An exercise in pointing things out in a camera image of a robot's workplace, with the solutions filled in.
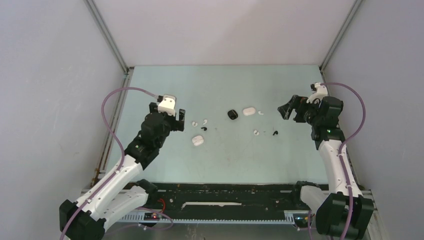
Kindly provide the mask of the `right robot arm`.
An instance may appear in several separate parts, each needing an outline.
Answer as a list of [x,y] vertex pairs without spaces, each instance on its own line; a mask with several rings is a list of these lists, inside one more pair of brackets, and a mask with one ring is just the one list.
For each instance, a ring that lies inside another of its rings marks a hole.
[[317,184],[298,181],[297,191],[290,196],[291,204],[297,209],[310,208],[319,234],[361,240],[373,215],[374,203],[364,197],[350,169],[346,139],[339,128],[343,107],[344,103],[332,96],[309,102],[307,97],[293,95],[277,110],[284,120],[295,112],[295,122],[311,126],[311,139],[323,160],[328,180],[328,194]]

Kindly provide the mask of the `white gold-trimmed charging case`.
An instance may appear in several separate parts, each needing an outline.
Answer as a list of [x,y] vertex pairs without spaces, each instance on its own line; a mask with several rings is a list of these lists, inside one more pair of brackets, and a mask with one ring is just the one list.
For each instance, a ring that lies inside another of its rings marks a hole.
[[204,143],[204,138],[203,138],[203,136],[201,136],[201,135],[196,135],[196,136],[194,136],[193,138],[192,138],[192,144],[195,146],[195,147],[198,147],[198,146],[200,146],[200,145],[202,145],[203,143]]

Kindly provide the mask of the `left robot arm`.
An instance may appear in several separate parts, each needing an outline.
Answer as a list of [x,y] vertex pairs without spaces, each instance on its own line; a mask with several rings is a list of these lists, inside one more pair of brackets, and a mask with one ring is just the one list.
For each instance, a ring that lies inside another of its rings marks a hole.
[[128,193],[121,190],[153,162],[171,132],[184,131],[185,114],[184,109],[175,110],[175,101],[150,103],[140,131],[122,151],[117,164],[87,193],[60,205],[60,238],[101,240],[126,214],[138,207],[156,206],[157,187],[146,179],[138,181]]

